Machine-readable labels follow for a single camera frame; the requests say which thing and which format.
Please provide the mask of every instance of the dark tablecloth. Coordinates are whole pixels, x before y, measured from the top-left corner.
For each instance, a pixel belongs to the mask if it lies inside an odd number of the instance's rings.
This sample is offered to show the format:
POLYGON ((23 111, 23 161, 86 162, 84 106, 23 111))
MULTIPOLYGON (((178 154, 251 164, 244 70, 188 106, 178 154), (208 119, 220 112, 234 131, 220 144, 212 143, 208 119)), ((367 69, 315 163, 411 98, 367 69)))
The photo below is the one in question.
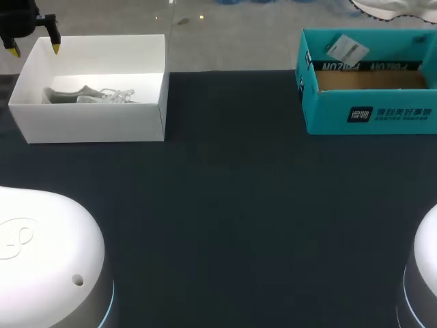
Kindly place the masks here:
POLYGON ((121 327, 397 326, 436 136, 310 136, 294 72, 202 72, 171 75, 166 142, 30 146, 0 81, 0 185, 90 211, 121 327))

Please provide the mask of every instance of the black logo on box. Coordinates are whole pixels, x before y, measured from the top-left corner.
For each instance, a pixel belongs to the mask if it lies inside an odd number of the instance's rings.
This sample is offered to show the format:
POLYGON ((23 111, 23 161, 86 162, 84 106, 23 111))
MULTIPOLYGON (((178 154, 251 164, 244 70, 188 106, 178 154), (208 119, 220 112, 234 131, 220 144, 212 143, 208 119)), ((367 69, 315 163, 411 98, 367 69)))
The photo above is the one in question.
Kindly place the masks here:
POLYGON ((352 107, 349 112, 348 123, 367 123, 370 120, 373 107, 352 107))
POLYGON ((300 100, 300 103, 302 103, 304 90, 305 90, 305 85, 303 84, 302 77, 300 77, 300 81, 299 81, 299 100, 300 100))
POLYGON ((305 53, 305 61, 307 63, 307 70, 309 70, 309 67, 311 65, 311 56, 309 54, 309 51, 307 51, 307 53, 305 53))

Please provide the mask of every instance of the embossed logo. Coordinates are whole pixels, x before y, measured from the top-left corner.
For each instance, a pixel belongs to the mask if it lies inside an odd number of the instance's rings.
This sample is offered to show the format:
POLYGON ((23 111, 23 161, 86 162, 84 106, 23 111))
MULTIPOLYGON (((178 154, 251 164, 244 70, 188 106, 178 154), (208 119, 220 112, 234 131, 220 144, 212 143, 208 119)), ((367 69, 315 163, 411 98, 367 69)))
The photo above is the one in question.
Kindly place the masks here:
POLYGON ((0 260, 10 260, 21 254, 22 246, 33 239, 36 220, 16 217, 0 223, 0 260))

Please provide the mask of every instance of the white dome cover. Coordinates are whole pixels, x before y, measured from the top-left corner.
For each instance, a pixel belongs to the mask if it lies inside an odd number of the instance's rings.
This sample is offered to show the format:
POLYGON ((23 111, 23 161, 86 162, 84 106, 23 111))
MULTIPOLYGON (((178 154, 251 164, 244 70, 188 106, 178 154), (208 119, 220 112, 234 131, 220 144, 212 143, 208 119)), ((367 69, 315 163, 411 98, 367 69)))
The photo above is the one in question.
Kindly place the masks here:
POLYGON ((0 327, 58 323, 86 299, 103 260, 102 233, 81 205, 0 187, 0 327))

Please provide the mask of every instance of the white box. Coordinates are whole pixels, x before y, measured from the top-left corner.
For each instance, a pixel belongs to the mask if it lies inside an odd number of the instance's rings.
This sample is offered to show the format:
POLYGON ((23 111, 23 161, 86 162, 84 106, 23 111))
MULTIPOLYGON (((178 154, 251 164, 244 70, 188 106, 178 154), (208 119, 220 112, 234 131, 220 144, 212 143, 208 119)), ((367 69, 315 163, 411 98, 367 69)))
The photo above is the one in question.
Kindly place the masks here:
POLYGON ((164 35, 64 36, 59 54, 39 38, 9 107, 34 143, 163 141, 169 73, 164 35), (42 90, 134 89, 139 104, 42 104, 42 90))

